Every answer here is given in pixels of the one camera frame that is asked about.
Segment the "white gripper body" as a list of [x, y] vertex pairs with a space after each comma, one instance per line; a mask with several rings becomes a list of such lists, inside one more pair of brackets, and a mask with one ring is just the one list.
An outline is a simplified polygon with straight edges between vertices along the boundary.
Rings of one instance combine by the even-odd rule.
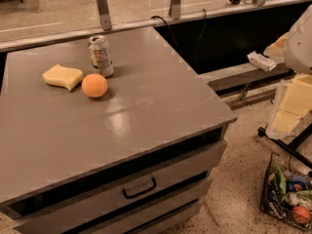
[[285, 64], [297, 73], [312, 73], [312, 5], [289, 30], [285, 45]]

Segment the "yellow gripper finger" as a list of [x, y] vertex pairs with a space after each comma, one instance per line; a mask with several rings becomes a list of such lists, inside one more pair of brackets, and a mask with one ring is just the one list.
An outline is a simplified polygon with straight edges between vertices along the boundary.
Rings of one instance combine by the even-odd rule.
[[296, 74], [282, 80], [276, 90], [266, 134], [273, 139], [288, 136], [312, 110], [312, 75]]
[[288, 39], [289, 33], [283, 34], [274, 43], [269, 45], [263, 52], [266, 57], [271, 59], [283, 59], [284, 50], [286, 46], [286, 41]]

